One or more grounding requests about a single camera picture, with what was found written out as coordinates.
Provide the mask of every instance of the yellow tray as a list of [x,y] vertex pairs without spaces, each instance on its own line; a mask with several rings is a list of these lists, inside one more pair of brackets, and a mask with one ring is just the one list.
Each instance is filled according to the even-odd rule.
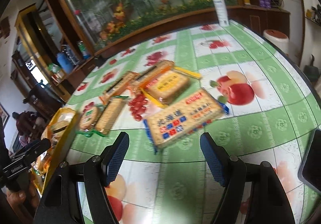
[[56,122],[61,120],[70,120],[69,125],[67,126],[64,134],[60,138],[59,142],[57,143],[54,153],[52,154],[50,166],[48,168],[48,172],[45,177],[45,181],[42,182],[41,178],[33,171],[33,174],[36,175],[36,180],[34,184],[36,185],[37,189],[39,190],[40,194],[43,193],[45,187],[48,185],[49,180],[58,167],[59,163],[65,159],[67,153],[70,149],[70,146],[73,142],[73,139],[76,136],[76,132],[78,130],[78,123],[79,123],[80,115],[75,110],[67,107],[60,108],[56,114],[53,116],[49,124],[47,125],[45,131],[50,128]]

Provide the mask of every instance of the green checkered tablecloth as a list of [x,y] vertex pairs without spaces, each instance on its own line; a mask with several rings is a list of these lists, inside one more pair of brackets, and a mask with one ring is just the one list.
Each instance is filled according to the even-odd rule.
[[[213,46],[213,42],[224,42]],[[95,68],[68,101],[67,107],[82,111],[126,71],[142,72],[149,56],[175,61],[176,65],[202,74],[193,80],[180,100],[203,87],[217,98],[220,93],[209,85],[229,71],[246,77],[255,92],[246,105],[227,104],[230,114],[199,129],[154,155],[142,122],[135,121],[124,107],[107,137],[77,135],[68,153],[70,163],[80,163],[100,154],[119,132],[130,137],[130,146],[119,174],[126,182],[125,208],[131,204],[130,222],[123,224],[199,224],[210,223],[223,189],[214,182],[200,150],[199,136],[206,131],[229,154],[245,162],[269,161],[288,195],[296,223],[303,223],[320,197],[297,178],[310,133],[321,124],[320,107],[302,77],[292,65],[261,37],[232,21],[222,28],[217,24],[170,33],[156,43],[135,45]],[[245,187],[243,201],[249,196]],[[85,193],[81,204],[86,222],[91,216]],[[240,212],[236,223],[243,223]]]

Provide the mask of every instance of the white bottle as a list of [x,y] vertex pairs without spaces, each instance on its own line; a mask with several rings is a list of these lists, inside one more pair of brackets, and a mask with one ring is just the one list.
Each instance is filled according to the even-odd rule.
[[227,9],[224,0],[213,0],[219,25],[221,27],[229,26],[229,18],[227,16]]

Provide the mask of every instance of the blue label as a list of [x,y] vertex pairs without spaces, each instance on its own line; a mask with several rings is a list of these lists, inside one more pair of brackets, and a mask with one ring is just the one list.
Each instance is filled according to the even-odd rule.
[[180,121],[180,122],[186,121],[186,117],[183,116],[183,117],[179,118],[179,121]]
[[229,113],[230,113],[229,108],[228,108],[225,104],[223,104],[223,103],[221,103],[221,102],[219,102],[219,104],[222,106],[222,108],[223,108],[223,110],[224,110],[224,112],[225,112],[226,114],[229,114]]
[[170,136],[170,135],[168,134],[168,132],[165,132],[165,133],[163,134],[163,139],[167,139],[169,136]]
[[170,130],[170,129],[172,129],[173,128],[173,124],[168,124],[167,126],[166,126],[166,128],[168,129],[168,130]]

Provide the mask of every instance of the shelf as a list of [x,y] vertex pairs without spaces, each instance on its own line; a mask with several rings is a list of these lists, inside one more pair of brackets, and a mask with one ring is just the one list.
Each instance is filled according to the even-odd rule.
[[307,17],[305,17],[305,18],[308,19],[308,20],[310,20],[312,23],[315,23],[316,25],[318,25],[318,26],[321,27],[321,24],[318,24],[316,21],[314,21],[314,20],[312,20],[312,19],[310,19],[310,18],[307,18]]
[[86,61],[84,61],[81,65],[76,66],[70,74],[67,74],[60,83],[54,82],[55,85],[59,85],[61,84],[64,80],[68,79],[68,77],[70,77],[73,73],[75,73],[76,71],[78,71],[79,69],[83,68],[87,63],[89,63],[92,59],[94,59],[94,56],[89,57]]

